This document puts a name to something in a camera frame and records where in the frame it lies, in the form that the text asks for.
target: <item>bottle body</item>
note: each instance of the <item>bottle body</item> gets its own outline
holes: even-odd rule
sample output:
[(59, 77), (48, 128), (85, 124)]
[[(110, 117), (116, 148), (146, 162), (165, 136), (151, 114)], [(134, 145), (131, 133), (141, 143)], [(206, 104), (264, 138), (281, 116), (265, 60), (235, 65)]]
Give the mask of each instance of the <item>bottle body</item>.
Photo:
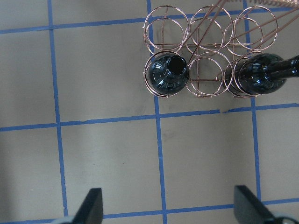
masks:
[(299, 77), (298, 67), (299, 56), (284, 61), (275, 54), (259, 54), (237, 65), (235, 81), (249, 95), (268, 94), (281, 88), (287, 78)]
[(155, 58), (147, 76), (152, 89), (158, 94), (171, 96), (185, 87), (189, 79), (189, 70), (184, 58), (167, 53)]

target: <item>bottle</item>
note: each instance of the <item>bottle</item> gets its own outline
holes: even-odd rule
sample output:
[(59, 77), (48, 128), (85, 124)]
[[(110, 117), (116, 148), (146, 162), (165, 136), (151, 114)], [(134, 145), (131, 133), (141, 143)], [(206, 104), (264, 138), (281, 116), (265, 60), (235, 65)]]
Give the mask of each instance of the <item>bottle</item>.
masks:
[[(282, 87), (287, 78), (299, 77), (299, 56), (283, 60), (275, 54), (259, 54), (235, 69), (235, 81), (242, 91), (249, 95), (268, 94)], [(228, 84), (230, 76), (225, 78)], [(238, 91), (233, 82), (229, 88)]]
[(171, 96), (180, 92), (188, 82), (189, 70), (184, 58), (167, 53), (158, 56), (147, 72), (152, 89), (162, 96)]

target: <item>tile floor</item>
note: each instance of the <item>tile floor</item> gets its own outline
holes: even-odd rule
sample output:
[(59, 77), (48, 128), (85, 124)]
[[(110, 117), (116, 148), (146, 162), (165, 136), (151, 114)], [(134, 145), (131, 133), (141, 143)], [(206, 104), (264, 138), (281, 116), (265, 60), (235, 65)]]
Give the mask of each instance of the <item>tile floor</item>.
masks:
[[(0, 1), (0, 223), (74, 215), (92, 187), (105, 224), (237, 223), (236, 184), (299, 218), (299, 79), (256, 99), (153, 97), (142, 26), (166, 4), (191, 17), (210, 1)], [(267, 52), (298, 55), (297, 26)]]

